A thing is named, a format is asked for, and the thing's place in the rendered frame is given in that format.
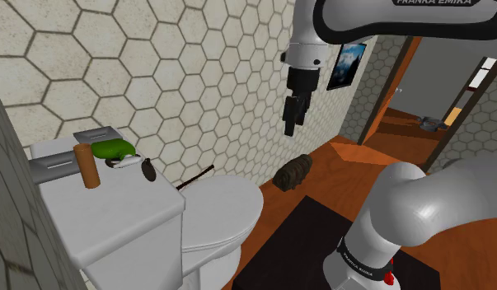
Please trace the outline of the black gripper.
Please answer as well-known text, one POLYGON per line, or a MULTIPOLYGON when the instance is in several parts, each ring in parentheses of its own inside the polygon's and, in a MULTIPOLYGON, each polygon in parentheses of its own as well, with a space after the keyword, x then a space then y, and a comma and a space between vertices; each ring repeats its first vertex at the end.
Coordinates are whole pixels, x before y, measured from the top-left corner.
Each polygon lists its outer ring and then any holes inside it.
POLYGON ((284 104, 283 121, 286 136, 293 136, 295 124, 304 124, 312 95, 303 93, 312 93, 317 89, 320 72, 320 69, 293 67, 288 69, 287 88, 292 92, 292 96, 287 96, 284 104))

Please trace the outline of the brown barrel-shaped object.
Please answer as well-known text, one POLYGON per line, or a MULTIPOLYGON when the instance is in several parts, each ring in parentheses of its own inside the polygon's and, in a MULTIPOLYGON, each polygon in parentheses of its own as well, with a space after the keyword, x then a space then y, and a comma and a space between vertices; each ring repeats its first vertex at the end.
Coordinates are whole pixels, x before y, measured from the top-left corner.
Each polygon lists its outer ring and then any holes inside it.
POLYGON ((302 154, 278 169, 272 183, 283 192, 295 189, 305 179, 311 167, 312 158, 307 154, 302 154))

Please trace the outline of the orange-brown wooden door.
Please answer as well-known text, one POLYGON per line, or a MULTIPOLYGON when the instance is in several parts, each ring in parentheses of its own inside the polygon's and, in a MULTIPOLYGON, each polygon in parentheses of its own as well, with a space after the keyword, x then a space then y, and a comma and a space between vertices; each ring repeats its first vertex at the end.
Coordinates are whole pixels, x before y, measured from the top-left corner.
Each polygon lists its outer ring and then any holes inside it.
POLYGON ((368 139, 377 132, 378 125, 381 123, 387 107, 410 64, 415 51, 419 47, 421 40, 422 38, 417 36, 408 36, 405 39, 381 93, 375 102, 375 106, 368 117, 368 121, 360 134, 359 140, 357 141, 358 145, 364 145, 368 139))

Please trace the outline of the thin black stick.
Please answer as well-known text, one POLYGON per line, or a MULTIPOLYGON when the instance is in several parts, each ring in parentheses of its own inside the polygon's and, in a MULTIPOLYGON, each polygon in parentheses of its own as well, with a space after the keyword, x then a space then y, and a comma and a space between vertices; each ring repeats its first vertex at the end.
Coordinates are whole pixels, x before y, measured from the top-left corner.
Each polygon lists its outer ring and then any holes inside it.
POLYGON ((205 175, 206 173, 208 173, 209 171, 211 171, 212 169, 214 169, 214 165, 210 165, 208 166, 205 170, 201 171, 198 175, 190 178, 189 180, 183 182, 182 184, 178 185, 176 187, 177 190, 181 190, 183 188, 185 188, 187 185, 193 183, 194 181, 196 181, 198 178, 200 178, 201 176, 205 175))

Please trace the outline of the grey object on floor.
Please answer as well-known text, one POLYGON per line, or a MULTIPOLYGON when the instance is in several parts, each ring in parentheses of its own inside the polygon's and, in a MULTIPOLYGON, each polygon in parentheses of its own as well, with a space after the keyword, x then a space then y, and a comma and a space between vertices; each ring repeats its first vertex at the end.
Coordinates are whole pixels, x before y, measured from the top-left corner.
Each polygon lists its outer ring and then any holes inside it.
POLYGON ((447 129, 448 126, 440 119, 432 117, 419 117, 420 128, 428 132, 437 132, 439 129, 447 129))

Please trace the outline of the black robot stand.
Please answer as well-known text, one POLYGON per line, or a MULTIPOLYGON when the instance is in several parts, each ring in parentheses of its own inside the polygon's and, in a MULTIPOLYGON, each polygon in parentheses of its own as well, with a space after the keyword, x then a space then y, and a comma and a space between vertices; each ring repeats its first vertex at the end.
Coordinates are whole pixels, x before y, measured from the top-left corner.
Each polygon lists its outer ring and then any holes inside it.
POLYGON ((323 261, 351 224, 304 197, 236 276, 232 290, 331 290, 323 261))

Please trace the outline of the black oval object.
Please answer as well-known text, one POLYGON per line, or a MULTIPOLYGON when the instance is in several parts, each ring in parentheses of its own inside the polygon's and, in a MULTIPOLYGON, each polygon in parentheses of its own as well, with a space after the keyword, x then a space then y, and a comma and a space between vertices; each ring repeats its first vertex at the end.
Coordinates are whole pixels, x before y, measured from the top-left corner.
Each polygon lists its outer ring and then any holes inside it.
POLYGON ((148 181, 153 182, 156 180, 157 173, 156 173, 156 170, 155 170, 154 166, 152 165, 151 160, 149 158, 146 158, 142 162, 141 169, 142 169, 142 173, 143 173, 144 177, 148 181))

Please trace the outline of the white and brown brush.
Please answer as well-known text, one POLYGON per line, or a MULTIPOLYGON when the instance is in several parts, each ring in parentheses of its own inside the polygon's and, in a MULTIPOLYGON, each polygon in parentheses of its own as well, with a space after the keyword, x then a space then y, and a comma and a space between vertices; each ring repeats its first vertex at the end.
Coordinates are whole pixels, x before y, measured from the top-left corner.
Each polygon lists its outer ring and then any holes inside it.
POLYGON ((109 168, 119 169, 119 168, 123 168, 126 166, 131 166, 133 164, 140 163, 141 161, 143 161, 143 158, 139 155, 134 155, 134 156, 126 155, 126 156, 124 156, 123 159, 121 159, 121 158, 105 159, 105 164, 109 168))

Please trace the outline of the grey flat tray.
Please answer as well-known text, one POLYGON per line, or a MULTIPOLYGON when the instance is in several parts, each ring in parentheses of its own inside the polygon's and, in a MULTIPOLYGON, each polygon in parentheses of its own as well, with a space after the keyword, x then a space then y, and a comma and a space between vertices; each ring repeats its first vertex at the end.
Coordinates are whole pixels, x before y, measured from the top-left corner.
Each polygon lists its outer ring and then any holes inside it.
POLYGON ((120 139, 123 138, 120 133, 118 133, 114 128, 110 126, 77 132, 74 133, 73 136, 79 143, 89 143, 89 144, 107 141, 116 138, 120 139))

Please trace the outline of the white toilet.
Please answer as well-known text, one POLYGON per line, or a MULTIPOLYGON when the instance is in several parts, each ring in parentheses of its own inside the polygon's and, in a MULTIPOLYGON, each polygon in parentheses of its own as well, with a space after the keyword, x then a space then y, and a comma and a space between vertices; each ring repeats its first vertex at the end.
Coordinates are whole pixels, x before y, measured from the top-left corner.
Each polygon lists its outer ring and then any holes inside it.
MULTIPOLYGON (((73 135, 33 144, 31 160, 73 151, 73 135)), ((222 290, 240 263, 241 244, 264 204, 259 187, 237 175, 197 180, 183 190, 141 164, 96 161, 101 184, 81 173, 38 184, 73 265, 96 290, 222 290)))

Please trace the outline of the brown cylinder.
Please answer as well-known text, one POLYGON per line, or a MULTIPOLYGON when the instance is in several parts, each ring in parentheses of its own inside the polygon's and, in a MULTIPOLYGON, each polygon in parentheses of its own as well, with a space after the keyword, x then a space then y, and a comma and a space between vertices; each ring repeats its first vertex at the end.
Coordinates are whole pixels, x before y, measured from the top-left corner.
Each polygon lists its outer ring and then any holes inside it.
POLYGON ((85 187, 87 189, 97 188, 101 184, 101 181, 91 145, 89 143, 79 143, 73 147, 73 152, 85 187))

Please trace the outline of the framed blue wall picture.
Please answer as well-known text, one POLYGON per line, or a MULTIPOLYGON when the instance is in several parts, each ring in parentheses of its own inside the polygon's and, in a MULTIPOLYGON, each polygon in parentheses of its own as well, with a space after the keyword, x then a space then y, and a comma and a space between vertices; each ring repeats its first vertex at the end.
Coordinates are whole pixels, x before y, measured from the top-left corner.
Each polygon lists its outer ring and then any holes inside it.
POLYGON ((332 70, 327 90, 331 91, 352 84, 367 45, 343 44, 332 70))

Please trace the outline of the grey wall-mounted bar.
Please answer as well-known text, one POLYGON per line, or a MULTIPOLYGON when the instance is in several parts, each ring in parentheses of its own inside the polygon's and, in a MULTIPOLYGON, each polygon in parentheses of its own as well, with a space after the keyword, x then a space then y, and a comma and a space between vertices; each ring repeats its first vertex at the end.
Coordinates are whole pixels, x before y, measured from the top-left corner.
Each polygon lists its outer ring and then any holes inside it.
POLYGON ((29 160, 33 183, 38 185, 80 172, 73 151, 29 160))

